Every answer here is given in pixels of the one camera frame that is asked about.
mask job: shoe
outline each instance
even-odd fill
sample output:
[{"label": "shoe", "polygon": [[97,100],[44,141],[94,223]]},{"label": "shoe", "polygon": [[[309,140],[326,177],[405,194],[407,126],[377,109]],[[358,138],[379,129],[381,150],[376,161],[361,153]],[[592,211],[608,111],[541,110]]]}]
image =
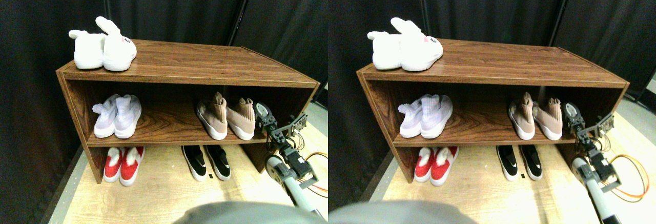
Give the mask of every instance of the shoe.
[{"label": "shoe", "polygon": [[421,109],[421,136],[426,139],[440,136],[453,114],[453,103],[450,98],[446,95],[422,97]]},{"label": "shoe", "polygon": [[501,161],[501,168],[503,175],[506,175],[508,181],[515,181],[517,179],[517,160],[515,160],[515,152],[512,145],[497,145],[497,156]]},{"label": "shoe", "polygon": [[136,57],[134,42],[121,35],[121,30],[116,24],[105,17],[96,17],[96,24],[107,33],[102,60],[105,69],[112,71],[129,69],[132,60]]},{"label": "shoe", "polygon": [[532,108],[532,116],[540,126],[547,139],[558,140],[563,135],[563,117],[560,100],[549,99],[546,109],[540,109],[537,103]]},{"label": "shoe", "polygon": [[207,156],[214,166],[214,172],[218,179],[227,181],[230,179],[230,166],[226,151],[220,145],[206,145]]},{"label": "shoe", "polygon": [[232,132],[239,139],[249,140],[255,134],[255,111],[253,111],[253,100],[239,99],[239,103],[232,108],[228,107],[227,121]]},{"label": "shoe", "polygon": [[510,103],[508,116],[515,124],[515,131],[520,139],[532,139],[535,135],[535,124],[532,118],[532,100],[529,93],[524,93],[524,97],[519,102],[513,100]]},{"label": "shoe", "polygon": [[442,147],[440,152],[436,153],[433,165],[430,167],[431,184],[436,187],[444,185],[459,151],[458,147]]},{"label": "shoe", "polygon": [[73,62],[78,69],[96,69],[103,66],[105,34],[89,34],[82,30],[70,30],[68,36],[75,39]]},{"label": "shoe", "polygon": [[210,137],[221,140],[228,134],[228,122],[226,121],[226,100],[221,93],[216,92],[209,104],[203,101],[196,107],[196,115],[206,128]]},{"label": "shoe", "polygon": [[144,159],[146,149],[144,147],[132,147],[125,154],[125,160],[121,165],[121,184],[129,187],[134,184],[136,175],[139,172],[139,166]]},{"label": "shoe", "polygon": [[534,181],[542,179],[542,167],[535,145],[520,145],[520,152],[522,152],[522,158],[529,177]]},{"label": "shoe", "polygon": [[114,134],[119,139],[132,137],[136,122],[141,117],[141,103],[135,95],[125,95],[116,99],[116,130]]},{"label": "shoe", "polygon": [[421,118],[423,116],[421,100],[424,97],[430,97],[430,95],[424,95],[412,102],[412,104],[406,103],[399,105],[399,112],[405,114],[405,118],[403,119],[400,128],[401,137],[410,138],[421,133]]},{"label": "shoe", "polygon": [[102,177],[106,182],[115,182],[121,177],[121,165],[125,158],[125,149],[123,147],[112,147],[107,152],[107,161]]},{"label": "shoe", "polygon": [[373,66],[379,70],[401,67],[400,34],[370,32],[367,37],[373,41]]},{"label": "shoe", "polygon": [[96,104],[92,108],[93,112],[100,114],[93,126],[93,133],[99,139],[110,137],[114,133],[117,113],[116,99],[119,97],[121,96],[114,94],[105,100],[105,103]]},{"label": "shoe", "polygon": [[435,152],[432,148],[423,147],[419,150],[419,160],[415,166],[415,181],[426,182],[431,177],[431,166],[435,161]]},{"label": "shoe", "polygon": [[394,17],[391,20],[401,32],[401,67],[407,71],[423,71],[442,57],[444,49],[435,37],[426,36],[412,21]]},{"label": "shoe", "polygon": [[182,153],[185,160],[187,160],[187,165],[189,165],[189,170],[192,171],[194,179],[197,181],[204,181],[207,178],[207,167],[204,163],[203,151],[201,151],[200,145],[183,145]]}]

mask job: black sneaker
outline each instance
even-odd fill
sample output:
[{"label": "black sneaker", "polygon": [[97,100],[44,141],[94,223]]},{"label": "black sneaker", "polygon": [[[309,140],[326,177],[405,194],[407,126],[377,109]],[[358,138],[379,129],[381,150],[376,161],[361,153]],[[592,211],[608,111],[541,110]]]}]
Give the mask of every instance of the black sneaker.
[{"label": "black sneaker", "polygon": [[200,145],[183,145],[182,153],[187,160],[187,165],[197,181],[204,181],[207,177],[206,163],[204,163],[203,151]]},{"label": "black sneaker", "polygon": [[517,179],[517,160],[512,145],[497,145],[497,156],[501,161],[501,168],[506,179],[515,181]]},{"label": "black sneaker", "polygon": [[537,181],[542,179],[542,166],[540,165],[540,158],[537,156],[535,145],[520,145],[520,152],[526,165],[526,172],[532,180]]},{"label": "black sneaker", "polygon": [[226,151],[220,145],[206,145],[206,152],[209,160],[212,161],[218,179],[222,181],[230,179],[230,166],[228,166]]}]

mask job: beige sneaker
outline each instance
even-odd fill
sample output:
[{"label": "beige sneaker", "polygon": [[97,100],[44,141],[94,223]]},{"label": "beige sneaker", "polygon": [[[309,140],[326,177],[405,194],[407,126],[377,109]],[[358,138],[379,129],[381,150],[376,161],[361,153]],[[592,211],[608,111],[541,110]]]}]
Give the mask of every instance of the beige sneaker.
[{"label": "beige sneaker", "polygon": [[209,136],[221,140],[228,134],[228,123],[226,119],[226,100],[221,93],[216,92],[214,98],[206,105],[203,101],[198,103],[196,115],[206,128]]},{"label": "beige sneaker", "polygon": [[519,101],[513,101],[508,108],[508,116],[520,139],[529,140],[535,135],[535,124],[532,118],[532,100],[529,93]]},{"label": "beige sneaker", "polygon": [[551,140],[560,139],[563,135],[563,116],[560,111],[560,100],[549,99],[549,103],[544,110],[535,104],[532,113],[544,136]]},{"label": "beige sneaker", "polygon": [[239,139],[249,140],[255,134],[255,111],[253,100],[239,99],[237,105],[228,107],[228,125]]}]

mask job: wooden shoe rack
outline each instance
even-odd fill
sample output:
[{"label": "wooden shoe rack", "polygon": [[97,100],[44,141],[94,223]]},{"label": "wooden shoe rack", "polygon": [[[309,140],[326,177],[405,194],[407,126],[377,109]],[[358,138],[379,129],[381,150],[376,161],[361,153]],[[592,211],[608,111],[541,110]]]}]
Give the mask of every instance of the wooden shoe rack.
[{"label": "wooden shoe rack", "polygon": [[[319,86],[314,79],[247,48],[138,39],[134,43],[137,55],[128,70],[80,70],[73,61],[56,70],[98,184],[110,147],[240,144],[262,173],[269,154],[265,136],[256,131],[253,139],[241,140],[228,129],[225,139],[213,140],[195,115],[195,105],[220,91],[228,102],[231,97],[263,102],[279,123],[285,123],[305,110]],[[112,94],[132,94],[141,101],[141,118],[128,139],[115,135],[98,139],[93,134],[98,114],[91,108]]]},{"label": "wooden shoe rack", "polygon": [[[572,136],[549,140],[536,126],[534,138],[521,140],[508,118],[511,100],[529,92],[532,99],[555,97],[574,103],[593,124],[613,112],[628,82],[562,48],[439,39],[440,60],[428,70],[358,70],[359,81],[396,161],[413,181],[420,147],[559,144],[565,160],[574,156]],[[447,95],[453,115],[440,137],[403,138],[404,114],[397,107],[424,94]]]}]

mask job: red sneaker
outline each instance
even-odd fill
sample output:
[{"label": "red sneaker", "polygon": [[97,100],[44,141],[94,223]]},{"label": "red sneaker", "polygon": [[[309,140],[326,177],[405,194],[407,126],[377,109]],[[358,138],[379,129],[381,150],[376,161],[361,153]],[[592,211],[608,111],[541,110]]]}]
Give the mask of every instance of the red sneaker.
[{"label": "red sneaker", "polygon": [[115,182],[121,175],[121,165],[124,160],[125,149],[123,147],[112,147],[107,152],[107,161],[105,162],[105,170],[103,172],[103,179],[107,182]]},{"label": "red sneaker", "polygon": [[121,165],[121,184],[129,187],[136,179],[136,173],[139,172],[139,165],[144,158],[144,147],[132,147],[125,153],[125,160]]},{"label": "red sneaker", "polygon": [[430,182],[438,187],[447,181],[453,161],[458,157],[458,147],[442,147],[430,168]]},{"label": "red sneaker", "polygon": [[415,181],[426,182],[431,177],[431,165],[435,161],[433,149],[424,147],[419,151],[419,160],[415,167]]}]

